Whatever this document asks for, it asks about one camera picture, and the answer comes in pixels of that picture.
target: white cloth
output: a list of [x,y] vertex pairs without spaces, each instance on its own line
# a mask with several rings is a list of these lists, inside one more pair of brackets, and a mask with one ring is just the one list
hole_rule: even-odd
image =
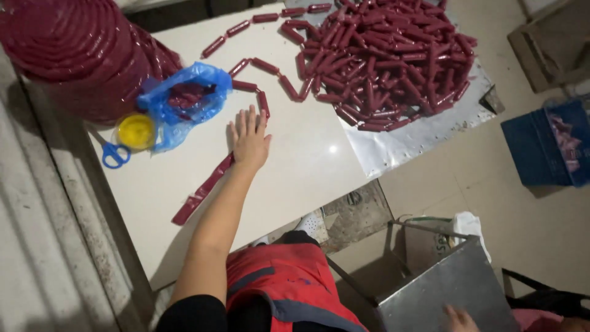
[[[480,237],[481,247],[486,253],[487,260],[491,263],[490,253],[486,249],[486,245],[483,242],[483,234],[481,234],[481,223],[479,217],[474,216],[471,212],[459,212],[455,214],[455,218],[451,222],[453,225],[453,232],[462,235],[477,235]],[[465,239],[455,238],[455,243],[465,241]]]

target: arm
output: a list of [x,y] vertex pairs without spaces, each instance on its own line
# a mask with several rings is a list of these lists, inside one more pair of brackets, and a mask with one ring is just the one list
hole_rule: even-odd
[[271,135],[264,136],[266,111],[250,105],[248,119],[240,111],[240,130],[230,122],[235,164],[227,182],[197,224],[188,246],[184,266],[176,281],[168,306],[193,295],[212,295],[225,305],[227,272],[225,261],[238,229],[244,200],[256,172],[268,157]]

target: white shoe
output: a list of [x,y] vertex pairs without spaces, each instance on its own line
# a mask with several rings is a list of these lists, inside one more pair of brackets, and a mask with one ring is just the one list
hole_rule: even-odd
[[323,220],[318,218],[314,212],[310,212],[301,218],[294,230],[304,230],[307,235],[313,237],[321,223],[323,223]]
[[265,245],[269,244],[268,235],[265,235],[265,236],[259,238],[258,240],[252,242],[252,244],[250,244],[250,246],[256,247],[257,245],[260,245],[262,243],[264,243]]

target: blue plastic bag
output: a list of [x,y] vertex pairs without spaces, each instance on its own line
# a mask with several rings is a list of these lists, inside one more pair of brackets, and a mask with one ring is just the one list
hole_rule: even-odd
[[[197,83],[203,87],[215,84],[216,88],[215,92],[203,96],[192,107],[181,109],[168,104],[170,88],[178,83]],[[148,79],[142,85],[144,94],[137,97],[137,105],[147,110],[156,124],[157,137],[153,152],[176,148],[194,126],[219,113],[227,94],[232,91],[231,86],[231,76],[228,73],[200,62],[179,70],[163,82]]]

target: black sleeve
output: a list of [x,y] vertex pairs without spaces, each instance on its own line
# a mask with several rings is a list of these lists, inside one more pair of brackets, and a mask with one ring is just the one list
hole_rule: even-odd
[[227,330],[225,307],[211,295],[194,295],[174,303],[164,311],[156,327],[156,332]]

